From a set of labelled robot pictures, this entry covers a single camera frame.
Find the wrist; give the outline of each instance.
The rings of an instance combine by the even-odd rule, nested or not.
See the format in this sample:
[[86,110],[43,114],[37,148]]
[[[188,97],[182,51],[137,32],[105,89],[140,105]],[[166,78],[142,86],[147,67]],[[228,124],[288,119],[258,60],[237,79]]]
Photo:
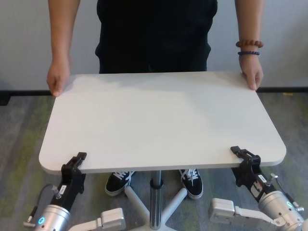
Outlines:
[[248,45],[241,47],[241,51],[258,51],[258,47],[253,45]]
[[52,52],[52,60],[65,60],[65,59],[69,59],[69,54],[67,52],[56,52],[53,51]]

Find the person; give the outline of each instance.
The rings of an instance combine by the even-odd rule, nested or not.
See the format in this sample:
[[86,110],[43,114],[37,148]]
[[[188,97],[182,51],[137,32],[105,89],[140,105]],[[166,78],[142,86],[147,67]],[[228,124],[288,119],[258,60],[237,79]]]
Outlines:
[[[47,75],[59,96],[70,75],[70,47],[80,0],[49,0],[52,63]],[[235,0],[241,51],[239,62],[251,90],[263,78],[257,51],[264,0]],[[217,0],[98,0],[100,42],[95,51],[100,74],[206,71],[207,34]],[[181,169],[182,184],[192,199],[203,194],[197,169]],[[130,183],[133,171],[114,172],[105,190],[114,196]]]

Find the shoe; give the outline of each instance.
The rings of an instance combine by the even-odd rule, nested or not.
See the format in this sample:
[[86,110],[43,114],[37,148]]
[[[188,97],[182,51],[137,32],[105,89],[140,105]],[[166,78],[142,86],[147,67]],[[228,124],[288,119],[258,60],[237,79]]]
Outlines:
[[113,172],[105,186],[105,191],[109,196],[117,196],[124,191],[125,187],[130,184],[132,175],[135,171],[130,172]]
[[203,194],[203,183],[197,169],[179,170],[183,186],[187,189],[190,198],[196,200]]

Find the cable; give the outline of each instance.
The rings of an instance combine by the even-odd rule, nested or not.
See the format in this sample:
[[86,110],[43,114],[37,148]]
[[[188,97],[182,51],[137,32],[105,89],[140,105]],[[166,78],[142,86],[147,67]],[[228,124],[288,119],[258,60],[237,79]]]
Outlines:
[[28,217],[27,223],[29,223],[29,222],[32,220],[32,218],[34,217],[34,215],[35,215],[35,213],[36,213],[36,211],[37,211],[37,209],[38,209],[39,201],[40,201],[40,199],[41,199],[41,197],[42,197],[43,191],[44,191],[44,189],[46,189],[46,188],[49,187],[49,186],[53,186],[53,185],[52,185],[52,184],[46,184],[46,185],[40,190],[39,195],[38,195],[37,203],[36,203],[35,206],[33,207],[32,212],[30,213],[30,216]]
[[280,189],[281,189],[281,191],[283,192],[283,194],[284,194],[284,195],[286,195],[285,191],[284,191],[284,190],[283,190],[283,188],[281,187],[281,184],[279,183],[278,178],[275,178],[275,179],[276,179],[276,182],[277,182],[277,184],[278,184],[279,188],[280,188]]
[[43,194],[43,191],[44,189],[46,189],[48,186],[53,186],[52,184],[46,184],[39,192],[39,195],[38,195],[38,200],[37,200],[37,203],[36,203],[36,206],[39,205],[39,201],[40,201],[40,198],[42,197],[42,194]]

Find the white shoelace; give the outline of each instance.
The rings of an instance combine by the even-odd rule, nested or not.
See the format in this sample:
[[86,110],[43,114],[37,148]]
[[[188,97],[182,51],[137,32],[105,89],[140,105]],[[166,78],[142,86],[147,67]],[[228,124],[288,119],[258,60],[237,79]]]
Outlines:
[[[127,174],[128,172],[115,172],[114,176],[118,177],[120,180],[123,179],[123,177]],[[125,178],[125,180],[128,180],[128,182],[130,183],[131,180],[131,176],[133,175],[134,171],[130,171],[129,175]]]
[[185,179],[185,175],[187,176],[188,180],[192,182],[193,186],[193,180],[198,179],[196,169],[186,169],[183,173],[181,172],[181,178],[183,180]]

